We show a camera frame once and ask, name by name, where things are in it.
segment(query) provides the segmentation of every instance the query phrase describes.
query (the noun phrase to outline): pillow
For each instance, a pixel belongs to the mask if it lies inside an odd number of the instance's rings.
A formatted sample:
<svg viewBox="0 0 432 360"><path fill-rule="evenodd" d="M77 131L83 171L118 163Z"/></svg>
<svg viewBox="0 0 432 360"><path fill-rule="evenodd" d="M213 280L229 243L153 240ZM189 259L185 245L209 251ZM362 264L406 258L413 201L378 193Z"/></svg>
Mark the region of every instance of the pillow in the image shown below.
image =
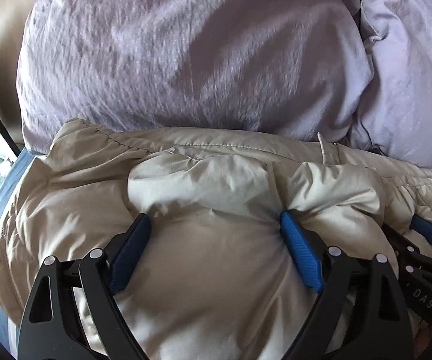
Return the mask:
<svg viewBox="0 0 432 360"><path fill-rule="evenodd" d="M62 124L348 132L371 70L359 0L38 0L17 88L25 144Z"/></svg>
<svg viewBox="0 0 432 360"><path fill-rule="evenodd" d="M361 35L374 79L352 147L432 168L432 0L362 0Z"/></svg>

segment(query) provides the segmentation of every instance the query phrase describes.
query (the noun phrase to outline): puffer jacket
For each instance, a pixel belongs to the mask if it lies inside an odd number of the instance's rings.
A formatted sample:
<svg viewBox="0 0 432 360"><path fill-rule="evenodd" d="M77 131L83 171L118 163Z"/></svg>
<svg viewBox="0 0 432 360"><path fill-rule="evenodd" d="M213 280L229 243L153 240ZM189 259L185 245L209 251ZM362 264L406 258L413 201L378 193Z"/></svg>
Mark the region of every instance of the puffer jacket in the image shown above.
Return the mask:
<svg viewBox="0 0 432 360"><path fill-rule="evenodd" d="M115 133L71 120L14 194L0 235L0 304L19 323L40 265L82 258L139 212L153 231L118 306L151 359L280 359L315 295L279 232L281 212L348 255L396 257L389 224L432 221L432 169L342 145L198 128ZM81 292L81 320L103 351ZM345 311L351 308L348 298ZM344 312L331 342L341 344ZM419 320L412 316L413 330Z"/></svg>

